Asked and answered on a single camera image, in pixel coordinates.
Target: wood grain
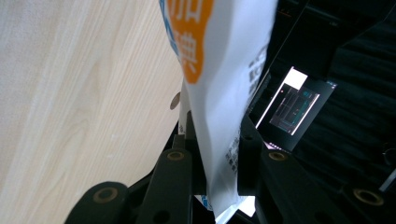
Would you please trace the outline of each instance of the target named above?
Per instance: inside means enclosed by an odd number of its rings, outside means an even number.
[[[181,79],[156,0],[0,1],[0,222],[63,223],[146,175]]]

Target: metal part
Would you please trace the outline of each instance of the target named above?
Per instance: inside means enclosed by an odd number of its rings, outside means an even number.
[[[191,223],[191,181],[190,152],[165,150],[158,159],[136,223]]]
[[[119,191],[115,188],[103,188],[93,194],[93,201],[96,203],[109,203],[117,198]]]
[[[350,223],[292,156],[279,162],[268,153],[268,149],[262,153],[259,179],[268,188],[283,223]],[[261,189],[257,191],[259,202],[265,203]]]
[[[372,206],[384,205],[384,198],[368,189],[353,189],[353,195],[362,203],[367,203]]]
[[[269,152],[268,156],[274,161],[285,161],[288,159],[288,154],[280,151]]]
[[[250,118],[245,116],[241,123],[241,137],[238,153],[238,194],[243,196],[256,193],[259,178],[259,159],[263,141],[256,129],[251,129]]]
[[[379,190],[382,192],[387,191],[390,186],[394,183],[394,180],[396,178],[396,169],[393,170],[393,172],[388,176],[388,178],[385,180],[385,182],[379,187]]]

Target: white paper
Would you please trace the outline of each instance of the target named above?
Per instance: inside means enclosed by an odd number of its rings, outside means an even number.
[[[200,13],[208,2],[160,0],[160,5],[185,75],[179,130],[191,110],[207,183],[200,199],[211,205],[217,223],[225,223],[245,199],[236,183],[239,128],[265,62],[277,1],[213,1],[206,18]],[[199,28],[206,19],[203,40],[185,25]],[[200,44],[202,58],[194,54]]]

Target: black device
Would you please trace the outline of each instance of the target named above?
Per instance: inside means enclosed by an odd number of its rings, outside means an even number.
[[[191,121],[188,130],[193,130]],[[202,223],[192,212],[193,195],[205,194],[196,146],[193,134],[176,135],[152,174],[129,188],[115,182],[92,187],[65,223]],[[339,203],[348,210],[340,210],[291,154],[265,146],[248,116],[241,124],[239,148],[238,193],[256,196],[260,223],[392,223],[392,203],[369,186],[344,186]],[[241,223],[254,222],[247,218]]]

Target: small screen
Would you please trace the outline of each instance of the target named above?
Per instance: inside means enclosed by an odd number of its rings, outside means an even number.
[[[314,80],[292,67],[256,128],[269,144],[293,150],[335,87],[333,82]]]
[[[304,86],[297,90],[288,84],[283,84],[280,95],[283,95],[282,102],[271,117],[270,123],[294,135],[320,94]]]

